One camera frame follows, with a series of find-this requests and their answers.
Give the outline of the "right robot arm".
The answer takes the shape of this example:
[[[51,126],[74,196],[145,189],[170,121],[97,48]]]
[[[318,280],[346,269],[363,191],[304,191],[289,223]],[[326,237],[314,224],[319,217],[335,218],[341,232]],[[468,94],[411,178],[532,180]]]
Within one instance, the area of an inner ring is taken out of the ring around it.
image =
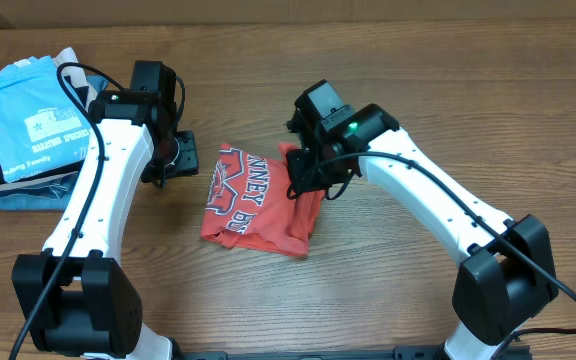
[[[397,199],[458,267],[452,305],[460,322],[439,346],[398,346],[398,359],[529,359],[519,330],[558,295],[548,230],[532,215],[514,220],[434,164],[376,104],[356,110],[322,80],[295,101],[287,123],[302,144],[288,153],[299,197],[363,177]]]

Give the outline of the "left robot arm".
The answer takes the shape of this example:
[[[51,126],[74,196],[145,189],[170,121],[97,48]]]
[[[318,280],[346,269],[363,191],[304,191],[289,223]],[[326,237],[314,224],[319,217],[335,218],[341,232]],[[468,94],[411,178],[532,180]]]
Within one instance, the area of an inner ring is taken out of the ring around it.
[[[92,134],[70,201],[38,254],[21,254],[12,283],[37,350],[82,359],[180,359],[178,343],[143,320],[140,295],[121,267],[122,240],[139,183],[163,188],[199,172],[192,131],[178,128],[182,79],[160,61],[135,63],[83,111]]]

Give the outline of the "red t-shirt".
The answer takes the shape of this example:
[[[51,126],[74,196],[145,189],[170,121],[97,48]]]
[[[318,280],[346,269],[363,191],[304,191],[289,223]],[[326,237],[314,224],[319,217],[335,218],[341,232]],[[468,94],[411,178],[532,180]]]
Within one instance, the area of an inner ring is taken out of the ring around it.
[[[223,143],[212,175],[200,237],[226,248],[303,257],[324,192],[288,197],[287,162]]]

